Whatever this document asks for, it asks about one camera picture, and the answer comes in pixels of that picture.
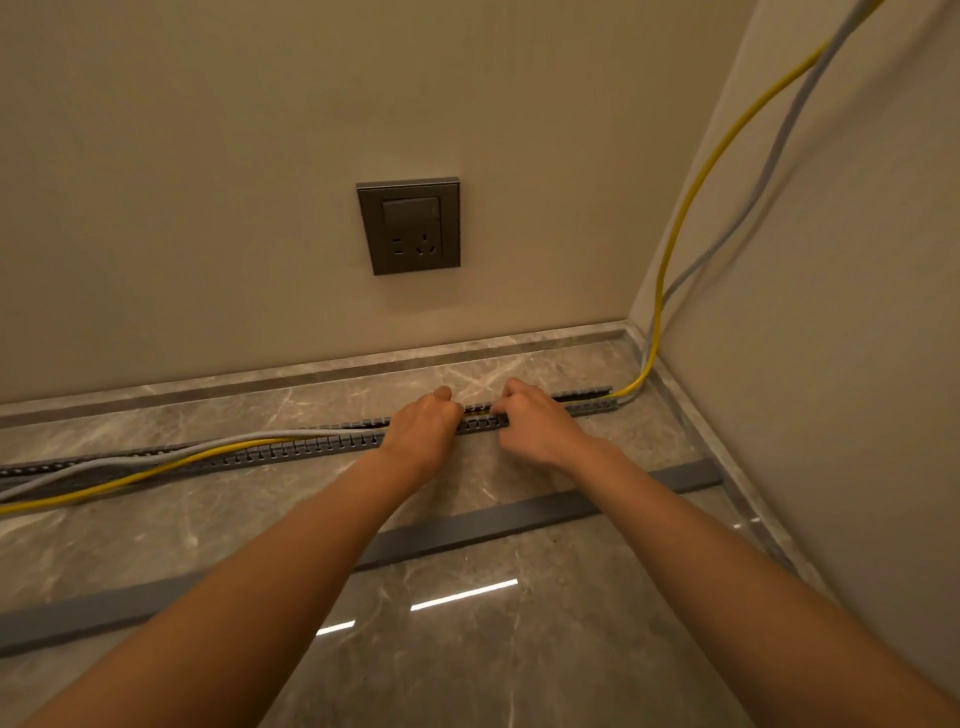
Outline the person's right forearm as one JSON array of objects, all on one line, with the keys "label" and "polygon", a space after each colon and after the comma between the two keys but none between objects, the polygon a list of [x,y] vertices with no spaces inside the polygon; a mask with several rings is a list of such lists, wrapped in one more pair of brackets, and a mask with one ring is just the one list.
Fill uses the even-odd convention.
[{"label": "person's right forearm", "polygon": [[570,477],[766,728],[960,728],[960,702],[835,601],[591,436]]}]

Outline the grey marble baseboard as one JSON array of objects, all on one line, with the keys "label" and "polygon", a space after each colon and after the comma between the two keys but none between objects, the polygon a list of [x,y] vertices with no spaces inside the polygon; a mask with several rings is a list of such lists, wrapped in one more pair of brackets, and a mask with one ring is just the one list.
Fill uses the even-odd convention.
[{"label": "grey marble baseboard", "polygon": [[634,329],[634,325],[628,320],[605,321],[453,344],[335,358],[286,367],[248,370],[0,404],[0,431],[114,412],[163,407],[464,361],[594,344],[617,339]]},{"label": "grey marble baseboard", "polygon": [[724,473],[723,488],[740,518],[742,531],[749,532],[762,551],[778,564],[824,597],[840,604],[839,597],[781,522],[761,488],[739,465],[735,455],[666,364],[655,363],[643,382],[629,394],[619,394],[618,400],[626,405],[648,391],[654,392],[666,404],[695,447],[714,460]]}]

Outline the person's left hand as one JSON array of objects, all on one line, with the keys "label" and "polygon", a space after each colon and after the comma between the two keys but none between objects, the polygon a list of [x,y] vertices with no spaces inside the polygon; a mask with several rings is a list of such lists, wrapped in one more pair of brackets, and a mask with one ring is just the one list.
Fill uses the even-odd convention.
[{"label": "person's left hand", "polygon": [[453,448],[438,452],[431,443],[431,393],[398,410],[391,418],[379,448],[389,468],[400,474],[410,488],[420,488],[447,463]]}]

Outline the grey slotted cable duct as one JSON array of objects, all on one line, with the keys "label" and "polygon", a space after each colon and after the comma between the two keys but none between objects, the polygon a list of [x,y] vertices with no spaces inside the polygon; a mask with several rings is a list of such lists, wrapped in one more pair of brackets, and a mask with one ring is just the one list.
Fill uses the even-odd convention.
[{"label": "grey slotted cable duct", "polygon": [[319,428],[246,433],[217,441],[153,445],[102,454],[0,465],[0,504],[79,493],[162,467],[146,480],[177,480],[377,448],[390,418],[367,418]]}]

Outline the person's left forearm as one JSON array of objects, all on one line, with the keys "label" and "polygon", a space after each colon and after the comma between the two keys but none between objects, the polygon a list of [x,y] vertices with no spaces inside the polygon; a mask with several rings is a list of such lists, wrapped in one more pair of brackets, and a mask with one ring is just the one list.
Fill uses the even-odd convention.
[{"label": "person's left forearm", "polygon": [[366,547],[429,478],[387,446],[213,568],[21,728],[255,726]]}]

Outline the dark grey wall socket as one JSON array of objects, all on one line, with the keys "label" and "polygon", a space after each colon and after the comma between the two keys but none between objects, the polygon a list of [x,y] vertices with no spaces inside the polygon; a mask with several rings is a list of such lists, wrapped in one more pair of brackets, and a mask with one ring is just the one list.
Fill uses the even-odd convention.
[{"label": "dark grey wall socket", "polygon": [[461,266],[458,177],[374,181],[355,188],[376,276]]}]

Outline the grey duct cover strip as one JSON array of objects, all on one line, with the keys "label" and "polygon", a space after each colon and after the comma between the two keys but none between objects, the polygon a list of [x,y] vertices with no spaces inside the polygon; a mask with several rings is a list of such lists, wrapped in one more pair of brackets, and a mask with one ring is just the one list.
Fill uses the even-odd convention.
[{"label": "grey duct cover strip", "polygon": [[[354,564],[364,573],[583,520],[600,509],[582,491],[556,491],[376,534]],[[206,576],[203,571],[0,613],[0,659],[142,625]]]}]

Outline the person's right hand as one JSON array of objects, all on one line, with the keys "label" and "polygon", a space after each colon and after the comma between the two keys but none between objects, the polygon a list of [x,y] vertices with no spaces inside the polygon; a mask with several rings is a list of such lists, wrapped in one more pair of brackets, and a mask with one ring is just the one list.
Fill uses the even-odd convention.
[{"label": "person's right hand", "polygon": [[539,387],[537,389],[537,424],[534,427],[534,450],[502,450],[532,464],[569,472],[579,455],[585,452],[591,437],[585,433],[569,412],[558,401]]}]

